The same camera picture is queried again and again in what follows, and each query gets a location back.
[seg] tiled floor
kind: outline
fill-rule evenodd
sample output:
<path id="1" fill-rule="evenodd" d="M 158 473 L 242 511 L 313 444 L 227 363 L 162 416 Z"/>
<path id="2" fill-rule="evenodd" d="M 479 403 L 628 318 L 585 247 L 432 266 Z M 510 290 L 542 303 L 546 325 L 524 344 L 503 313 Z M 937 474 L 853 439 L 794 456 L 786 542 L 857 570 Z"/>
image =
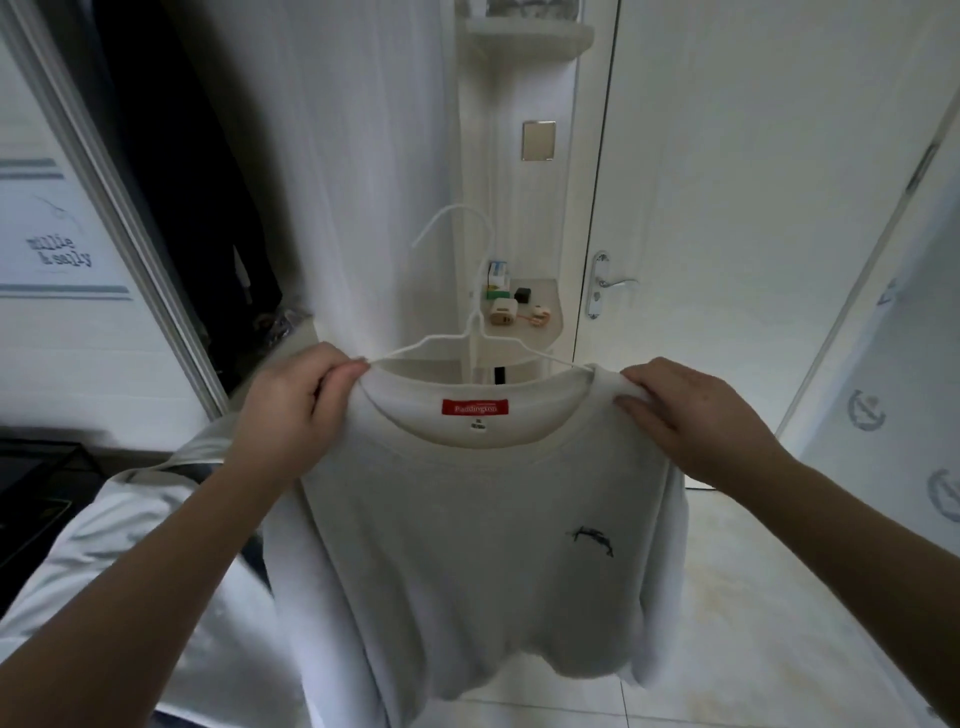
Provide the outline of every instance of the tiled floor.
<path id="1" fill-rule="evenodd" d="M 913 728 L 827 589 L 728 498 L 688 497 L 677 647 L 655 686 L 569 680 L 518 655 L 483 688 L 431 704 L 414 728 Z"/>

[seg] white cloth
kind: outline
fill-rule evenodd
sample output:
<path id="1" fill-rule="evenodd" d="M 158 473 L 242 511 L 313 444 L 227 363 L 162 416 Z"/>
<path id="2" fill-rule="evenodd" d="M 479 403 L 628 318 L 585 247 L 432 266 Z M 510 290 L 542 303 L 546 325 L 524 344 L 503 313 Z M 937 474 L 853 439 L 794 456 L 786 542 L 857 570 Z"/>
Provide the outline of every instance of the white cloth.
<path id="1" fill-rule="evenodd" d="M 315 723 L 402 728 L 517 651 L 649 683 L 676 625 L 686 499 L 620 393 L 643 396 L 599 368 L 497 387 L 360 379 L 341 439 L 264 521 Z M 509 414 L 478 423 L 444 400 Z"/>
<path id="2" fill-rule="evenodd" d="M 230 419 L 214 423 L 159 467 L 221 462 L 231 424 Z M 111 478 L 62 530 L 0 621 L 0 662 L 177 510 L 195 488 L 189 478 L 159 469 Z M 241 559 L 233 560 L 214 592 L 156 708 L 208 728 L 303 724 L 300 674 L 273 598 Z"/>

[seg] hand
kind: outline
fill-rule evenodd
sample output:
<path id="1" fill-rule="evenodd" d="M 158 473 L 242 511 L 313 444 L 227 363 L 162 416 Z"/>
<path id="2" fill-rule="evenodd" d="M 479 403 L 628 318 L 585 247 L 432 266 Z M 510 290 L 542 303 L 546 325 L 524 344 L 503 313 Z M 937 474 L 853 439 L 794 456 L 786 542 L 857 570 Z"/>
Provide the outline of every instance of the hand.
<path id="1" fill-rule="evenodd" d="M 350 390 L 369 368 L 324 343 L 264 369 L 247 394 L 225 469 L 292 484 L 333 443 Z"/>
<path id="2" fill-rule="evenodd" d="M 690 477 L 735 496 L 758 476 L 796 463 L 723 379 L 662 357 L 621 374 L 654 397 L 616 403 Z"/>

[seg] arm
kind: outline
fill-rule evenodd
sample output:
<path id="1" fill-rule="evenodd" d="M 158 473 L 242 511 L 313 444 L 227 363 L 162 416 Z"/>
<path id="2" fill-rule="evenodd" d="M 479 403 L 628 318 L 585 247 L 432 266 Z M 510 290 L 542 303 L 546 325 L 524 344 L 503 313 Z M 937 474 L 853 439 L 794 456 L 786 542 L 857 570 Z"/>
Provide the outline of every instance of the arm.
<path id="1" fill-rule="evenodd" d="M 0 728 L 146 723 L 230 562 L 326 452 L 366 369 L 321 344 L 260 374 L 224 466 L 0 665 Z"/>
<path id="2" fill-rule="evenodd" d="M 795 460 L 725 381 L 667 359 L 623 375 L 654 395 L 617 401 L 637 426 L 753 513 L 960 726 L 960 559 Z"/>

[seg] light switch plate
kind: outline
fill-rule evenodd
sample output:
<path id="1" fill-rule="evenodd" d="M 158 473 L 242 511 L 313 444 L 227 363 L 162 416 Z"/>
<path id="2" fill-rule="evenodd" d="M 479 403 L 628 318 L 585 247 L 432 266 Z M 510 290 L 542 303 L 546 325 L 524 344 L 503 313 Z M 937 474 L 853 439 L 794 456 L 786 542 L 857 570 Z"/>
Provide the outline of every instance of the light switch plate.
<path id="1" fill-rule="evenodd" d="M 551 161 L 556 143 L 556 121 L 523 122 L 523 148 L 520 151 L 523 161 Z"/>

